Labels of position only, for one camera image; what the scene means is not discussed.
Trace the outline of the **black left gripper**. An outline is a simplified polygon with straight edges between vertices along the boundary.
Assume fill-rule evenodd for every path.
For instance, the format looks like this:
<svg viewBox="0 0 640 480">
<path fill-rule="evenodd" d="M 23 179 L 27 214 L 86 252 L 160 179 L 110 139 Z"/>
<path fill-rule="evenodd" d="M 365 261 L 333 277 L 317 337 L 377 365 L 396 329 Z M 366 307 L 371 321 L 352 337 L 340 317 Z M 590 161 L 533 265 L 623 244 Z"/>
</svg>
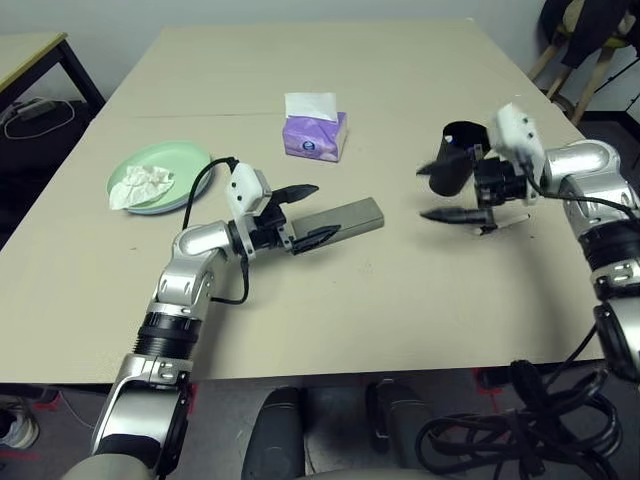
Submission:
<svg viewBox="0 0 640 480">
<path fill-rule="evenodd" d="M 291 250 L 299 255 L 321 247 L 339 232 L 340 225 L 327 225 L 309 231 L 304 237 L 293 237 L 287 230 L 287 218 L 280 204 L 301 201 L 316 193 L 319 187 L 311 184 L 297 184 L 273 190 L 271 199 L 262 213 L 253 218 L 254 227 L 249 236 L 255 251 L 264 249 Z"/>
</svg>

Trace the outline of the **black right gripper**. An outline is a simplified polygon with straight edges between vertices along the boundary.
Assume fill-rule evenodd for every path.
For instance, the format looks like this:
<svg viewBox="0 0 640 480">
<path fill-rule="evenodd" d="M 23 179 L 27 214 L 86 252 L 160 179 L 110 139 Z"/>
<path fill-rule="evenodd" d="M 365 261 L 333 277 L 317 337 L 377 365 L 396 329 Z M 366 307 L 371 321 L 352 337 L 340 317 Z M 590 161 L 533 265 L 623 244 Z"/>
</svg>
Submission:
<svg viewBox="0 0 640 480">
<path fill-rule="evenodd" d="M 468 175 L 474 156 L 468 150 L 440 153 L 437 158 L 417 171 L 417 175 Z M 477 208 L 440 207 L 420 213 L 422 218 L 445 224 L 495 224 L 493 208 L 509 201 L 528 198 L 528 181 L 524 173 L 517 173 L 507 160 L 492 157 L 477 160 L 473 167 Z"/>
</svg>

